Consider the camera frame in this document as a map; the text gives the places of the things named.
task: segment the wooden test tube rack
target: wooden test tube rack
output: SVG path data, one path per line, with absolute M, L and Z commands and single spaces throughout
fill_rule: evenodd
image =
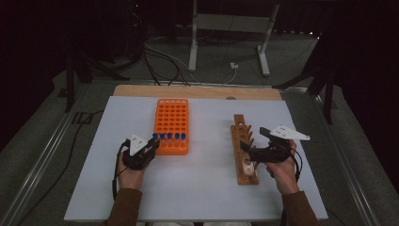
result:
M 244 115 L 234 115 L 235 125 L 231 126 L 232 146 L 234 148 L 235 168 L 237 181 L 240 186 L 255 186 L 259 184 L 256 169 L 249 161 L 248 153 L 240 148 L 240 141 L 252 146 L 253 138 L 250 131 L 251 126 L 246 125 Z

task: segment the person's left hand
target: person's left hand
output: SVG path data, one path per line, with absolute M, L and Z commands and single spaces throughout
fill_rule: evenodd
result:
M 139 190 L 141 188 L 141 185 L 143 184 L 143 178 L 144 178 L 144 171 L 146 170 L 132 170 L 127 168 L 123 164 L 123 154 L 120 154 L 120 159 L 118 163 L 118 173 L 121 172 L 121 174 L 118 176 L 118 182 L 120 184 L 120 189 L 123 188 L 131 188 L 131 189 L 136 189 Z

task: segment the brown sleeve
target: brown sleeve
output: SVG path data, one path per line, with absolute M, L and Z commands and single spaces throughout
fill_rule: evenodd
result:
M 108 220 L 103 226 L 136 225 L 142 193 L 139 190 L 124 188 L 118 192 Z
M 320 225 L 309 205 L 305 192 L 299 191 L 294 194 L 283 195 L 282 205 L 287 215 L 287 221 L 291 226 Z

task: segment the orange test tube rack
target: orange test tube rack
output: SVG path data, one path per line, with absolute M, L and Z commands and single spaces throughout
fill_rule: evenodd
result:
M 188 153 L 188 100 L 159 99 L 153 132 L 160 139 L 156 154 L 181 155 Z

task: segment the white board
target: white board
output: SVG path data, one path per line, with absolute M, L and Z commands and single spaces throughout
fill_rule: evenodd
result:
M 120 144 L 132 132 L 152 137 L 158 98 L 110 97 L 85 165 L 73 191 L 65 220 L 107 219 L 113 205 L 112 186 Z M 187 155 L 157 155 L 148 167 L 142 187 L 139 221 L 257 221 L 279 219 L 281 196 L 265 165 L 258 167 L 258 186 L 239 186 L 231 144 L 234 114 L 252 125 L 254 145 L 266 147 L 259 127 L 283 124 L 295 129 L 283 101 L 189 100 Z M 299 187 L 318 218 L 327 218 L 302 146 Z

